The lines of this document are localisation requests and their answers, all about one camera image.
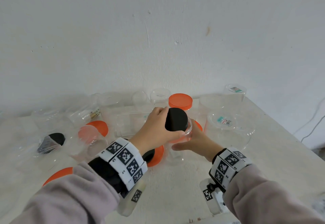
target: person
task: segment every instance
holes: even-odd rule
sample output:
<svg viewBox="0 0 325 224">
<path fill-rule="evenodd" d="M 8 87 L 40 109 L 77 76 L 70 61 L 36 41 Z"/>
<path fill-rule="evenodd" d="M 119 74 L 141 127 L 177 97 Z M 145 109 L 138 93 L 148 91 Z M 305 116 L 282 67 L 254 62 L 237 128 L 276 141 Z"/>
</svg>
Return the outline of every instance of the person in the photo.
<svg viewBox="0 0 325 224">
<path fill-rule="evenodd" d="M 168 108 L 155 108 L 140 131 L 129 140 L 143 155 L 184 132 L 165 129 Z M 209 162 L 223 150 L 193 122 L 192 139 L 173 145 L 174 150 L 191 150 Z M 100 177 L 89 164 L 82 162 L 73 174 L 43 186 L 11 223 L 101 223 L 119 204 L 116 188 Z M 254 165 L 240 170 L 223 195 L 225 205 L 242 224 L 296 223 L 325 224 L 317 213 L 305 207 L 277 182 L 267 180 Z"/>
</svg>

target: white wall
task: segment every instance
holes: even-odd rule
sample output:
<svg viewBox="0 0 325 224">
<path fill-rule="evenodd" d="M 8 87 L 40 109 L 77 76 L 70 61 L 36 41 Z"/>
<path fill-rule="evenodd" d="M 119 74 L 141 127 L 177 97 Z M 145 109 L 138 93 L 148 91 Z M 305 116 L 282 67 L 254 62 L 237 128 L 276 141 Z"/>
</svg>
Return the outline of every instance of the white wall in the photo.
<svg viewBox="0 0 325 224">
<path fill-rule="evenodd" d="M 324 19 L 325 0 L 0 0 L 0 105 L 238 82 L 294 132 L 325 96 Z M 306 143 L 325 142 L 324 128 Z"/>
</svg>

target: forearm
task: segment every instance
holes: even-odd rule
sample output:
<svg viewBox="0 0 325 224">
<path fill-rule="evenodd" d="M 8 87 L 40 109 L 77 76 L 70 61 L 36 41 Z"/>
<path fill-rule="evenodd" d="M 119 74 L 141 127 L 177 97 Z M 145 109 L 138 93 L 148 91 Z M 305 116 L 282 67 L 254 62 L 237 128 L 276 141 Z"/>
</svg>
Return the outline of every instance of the forearm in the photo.
<svg viewBox="0 0 325 224">
<path fill-rule="evenodd" d="M 115 189 L 83 162 L 72 175 L 43 186 L 11 223 L 101 223 L 119 200 Z"/>
<path fill-rule="evenodd" d="M 253 164 L 234 176 L 223 199 L 242 224 L 325 223 L 277 182 L 265 179 Z"/>
</svg>

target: white table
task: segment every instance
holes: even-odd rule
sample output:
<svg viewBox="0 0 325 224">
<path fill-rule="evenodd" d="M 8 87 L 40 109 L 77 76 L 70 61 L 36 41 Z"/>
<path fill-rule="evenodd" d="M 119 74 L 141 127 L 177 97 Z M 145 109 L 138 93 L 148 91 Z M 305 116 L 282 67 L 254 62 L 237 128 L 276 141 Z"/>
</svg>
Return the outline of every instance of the white table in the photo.
<svg viewBox="0 0 325 224">
<path fill-rule="evenodd" d="M 193 102 L 193 107 L 197 106 L 198 99 Z M 310 205 L 313 197 L 325 191 L 325 162 L 248 98 L 244 101 L 244 113 L 256 123 L 256 132 L 244 151 L 245 155 L 258 165 L 267 178 L 278 181 L 306 205 Z M 212 217 L 199 189 L 200 181 L 208 177 L 211 164 L 192 152 L 186 152 L 185 159 L 186 162 L 181 165 L 160 163 L 150 168 L 143 177 L 147 188 L 132 215 L 126 218 L 114 212 L 106 217 L 106 223 L 182 224 L 197 218 L 204 219 L 200 223 L 234 221 L 232 214 Z M 73 163 L 70 161 L 62 167 Z M 38 185 L 26 189 L 15 209 L 4 216 L 0 223 L 6 224 L 18 215 L 43 182 L 40 179 Z"/>
</svg>

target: cable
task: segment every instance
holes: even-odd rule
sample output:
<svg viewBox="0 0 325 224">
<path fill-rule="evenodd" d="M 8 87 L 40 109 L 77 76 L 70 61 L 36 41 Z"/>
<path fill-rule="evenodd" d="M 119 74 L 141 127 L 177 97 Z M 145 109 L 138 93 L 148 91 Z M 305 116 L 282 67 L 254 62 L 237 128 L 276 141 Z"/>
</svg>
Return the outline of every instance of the cable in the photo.
<svg viewBox="0 0 325 224">
<path fill-rule="evenodd" d="M 313 117 L 311 117 L 311 119 L 306 123 L 304 124 L 302 127 L 300 127 L 297 131 L 295 131 L 293 133 L 293 135 L 295 135 L 298 131 L 300 131 L 302 128 L 304 128 L 307 124 L 309 124 L 316 116 L 317 112 L 319 111 L 319 108 L 320 108 L 320 105 L 322 104 L 322 102 L 325 100 L 325 97 L 323 99 L 320 100 L 320 102 L 318 103 L 317 107 L 316 107 L 316 110 L 315 110 L 315 113 L 313 115 Z"/>
<path fill-rule="evenodd" d="M 305 138 L 307 138 L 307 137 L 309 137 L 312 133 L 313 133 L 313 131 L 316 129 L 316 127 L 320 124 L 320 122 L 323 120 L 325 118 L 325 115 L 320 119 L 320 121 L 315 125 L 315 127 L 314 127 L 314 129 L 307 135 L 307 136 L 305 136 L 305 137 L 303 137 L 303 139 L 301 140 L 301 142 L 303 142 L 303 140 L 305 139 Z"/>
</svg>

